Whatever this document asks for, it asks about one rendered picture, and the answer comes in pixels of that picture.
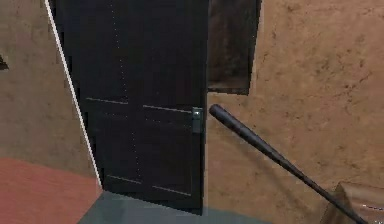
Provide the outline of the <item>black room door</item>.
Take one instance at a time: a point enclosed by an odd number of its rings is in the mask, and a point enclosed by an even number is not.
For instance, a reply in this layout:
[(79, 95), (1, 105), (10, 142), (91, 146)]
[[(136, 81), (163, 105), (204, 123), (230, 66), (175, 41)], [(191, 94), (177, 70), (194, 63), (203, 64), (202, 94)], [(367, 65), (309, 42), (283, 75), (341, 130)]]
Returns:
[(48, 2), (103, 190), (202, 213), (209, 0)]

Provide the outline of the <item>black baseball bat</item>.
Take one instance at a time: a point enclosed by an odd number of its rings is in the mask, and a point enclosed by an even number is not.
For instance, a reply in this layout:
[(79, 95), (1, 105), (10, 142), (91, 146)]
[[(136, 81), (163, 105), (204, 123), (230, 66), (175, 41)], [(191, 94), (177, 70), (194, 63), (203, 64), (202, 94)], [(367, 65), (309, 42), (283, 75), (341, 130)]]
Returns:
[(301, 170), (299, 170), (295, 165), (293, 165), (288, 159), (286, 159), (282, 154), (280, 154), (276, 149), (274, 149), (270, 144), (263, 140), (259, 135), (253, 132), (240, 120), (234, 117), (226, 109), (224, 109), (219, 104), (213, 104), (209, 108), (209, 113), (222, 125), (230, 129), (237, 136), (243, 139), (245, 142), (253, 146), (259, 152), (267, 156), (269, 159), (274, 161), (280, 167), (285, 169), (290, 174), (294, 175), (296, 178), (301, 180), (305, 185), (314, 190), (325, 200), (330, 202), (333, 206), (339, 209), (344, 215), (352, 219), (356, 224), (368, 224), (361, 216), (359, 216), (353, 210), (347, 208), (341, 201), (337, 200), (332, 196), (328, 191), (319, 186), (315, 181), (305, 175)]

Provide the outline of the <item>dark brown framed picture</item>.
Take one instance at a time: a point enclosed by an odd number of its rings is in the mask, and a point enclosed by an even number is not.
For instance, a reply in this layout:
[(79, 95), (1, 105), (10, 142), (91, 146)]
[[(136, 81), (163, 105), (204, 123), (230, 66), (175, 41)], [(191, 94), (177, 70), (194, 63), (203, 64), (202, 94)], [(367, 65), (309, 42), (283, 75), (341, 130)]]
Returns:
[(249, 94), (262, 1), (210, 1), (207, 59), (210, 92)]

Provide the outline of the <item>brown wooden box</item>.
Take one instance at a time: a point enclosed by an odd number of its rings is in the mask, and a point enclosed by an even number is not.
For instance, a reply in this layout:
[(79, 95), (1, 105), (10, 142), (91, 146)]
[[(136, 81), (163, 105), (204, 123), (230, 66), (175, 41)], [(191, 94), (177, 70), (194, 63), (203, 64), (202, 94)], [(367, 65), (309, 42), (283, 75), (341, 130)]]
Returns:
[[(384, 188), (340, 182), (334, 196), (368, 224), (384, 224)], [(332, 204), (328, 204), (320, 224), (356, 224)]]

